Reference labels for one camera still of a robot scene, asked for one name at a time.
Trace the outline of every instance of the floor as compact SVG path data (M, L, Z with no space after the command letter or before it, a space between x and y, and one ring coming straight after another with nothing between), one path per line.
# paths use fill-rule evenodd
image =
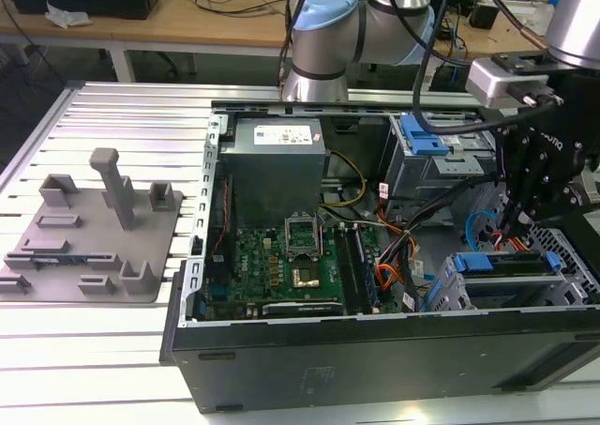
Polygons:
M39 48L66 80L116 81L110 58L102 58L97 50ZM19 150L39 120L61 91L34 48L28 48L30 63L18 67L9 63L0 68L0 172ZM180 68L177 78L170 67L152 52L132 52L132 64L140 83L210 83L237 85L274 85L277 60L271 57L201 54L197 56L198 72L187 73L187 57L180 53L169 56ZM347 72L350 88L411 90L417 66L404 68L377 67L367 80L358 82L358 66ZM462 90L465 72L455 81L452 68L443 68L432 90Z

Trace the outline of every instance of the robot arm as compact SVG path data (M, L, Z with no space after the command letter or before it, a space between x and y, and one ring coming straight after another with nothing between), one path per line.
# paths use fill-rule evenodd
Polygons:
M413 30L427 39L433 25L429 0L396 0ZM293 29L287 101L348 100L351 62L417 63L423 50L410 37L389 0L307 0Z

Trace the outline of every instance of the motherboard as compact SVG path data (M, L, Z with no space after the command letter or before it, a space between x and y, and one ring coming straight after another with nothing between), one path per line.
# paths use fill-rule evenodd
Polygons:
M372 313L375 307L394 311L393 302L381 302L376 292L372 267L381 252L378 231L315 229L237 229L232 276L226 284L210 285L207 320L289 317L296 311L310 314L310 308L315 315L323 309L324 315Z

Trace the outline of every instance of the blue cable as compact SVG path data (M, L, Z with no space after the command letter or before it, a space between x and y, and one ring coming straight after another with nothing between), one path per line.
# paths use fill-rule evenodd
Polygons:
M497 218L496 214L494 214L493 212L489 212L489 211L476 211L476 212L473 212L467 218L467 221L465 221L465 238L467 239L467 243L469 244L469 247L471 247L471 251L479 251L479 249L475 245L475 241L473 240L471 231L472 231L472 227L473 227L473 220L475 220L475 217L480 216L482 214L484 214L494 220L496 220L496 218Z
M457 59L460 60L460 47L458 46L458 21L460 20L460 14L457 17L457 24L454 27L454 31L452 33L452 40L454 41L455 46L457 47ZM452 73L452 83L457 80L458 67L454 67L454 73Z

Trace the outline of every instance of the aluminum extrusion table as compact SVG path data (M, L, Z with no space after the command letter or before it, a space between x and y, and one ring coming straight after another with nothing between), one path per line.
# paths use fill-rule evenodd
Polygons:
M47 174L101 187L87 164L97 146L117 148L135 189L168 179L186 198L156 303L0 304L0 423L600 423L599 362L539 394L201 416L179 369L158 365L158 350L173 273L188 250L210 104L276 95L265 87L89 83L60 96L0 175L0 255L12 250L38 210ZM404 105L410 97L351 92L356 100ZM432 100L474 104L466 95L424 97Z

